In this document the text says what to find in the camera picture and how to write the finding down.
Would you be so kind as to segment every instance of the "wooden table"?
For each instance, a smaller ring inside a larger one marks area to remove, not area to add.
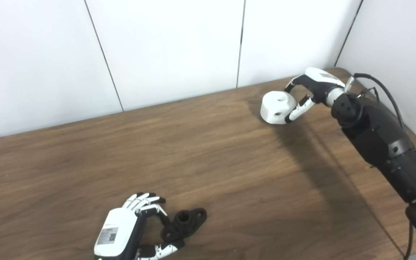
[[[167,198],[171,218],[208,211],[168,260],[401,258],[406,206],[329,108],[290,125],[259,117],[262,96],[287,82],[0,138],[0,260],[92,259],[108,211],[139,191]],[[151,219],[143,242],[161,228]]]

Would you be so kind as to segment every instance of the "mounting hole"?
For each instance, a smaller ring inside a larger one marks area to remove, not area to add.
[[[189,219],[190,219],[190,214],[186,211],[183,211],[178,215],[178,220],[181,223],[187,223],[189,222]]]

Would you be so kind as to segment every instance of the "white robotic hand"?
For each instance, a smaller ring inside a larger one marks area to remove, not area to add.
[[[166,200],[152,193],[129,197],[121,208],[112,209],[94,245],[95,260],[157,260],[184,246],[183,240],[155,246],[139,246],[147,218],[157,215],[164,226],[170,224],[158,203]]]
[[[311,94],[296,102],[290,95],[296,85],[303,85]],[[332,107],[333,101],[344,92],[345,84],[337,77],[321,69],[307,68],[304,74],[294,77],[283,92],[271,91],[264,95],[261,117],[270,124],[289,124],[314,104]]]

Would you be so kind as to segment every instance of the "robotic finger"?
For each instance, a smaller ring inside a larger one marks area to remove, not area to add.
[[[184,240],[164,243],[155,246],[141,246],[138,249],[139,256],[137,260],[157,260],[171,255],[185,245]]]

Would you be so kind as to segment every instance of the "barcode sticker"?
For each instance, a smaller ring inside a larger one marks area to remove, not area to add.
[[[111,229],[102,229],[97,240],[98,245],[113,244],[117,237],[118,228],[113,227]]]

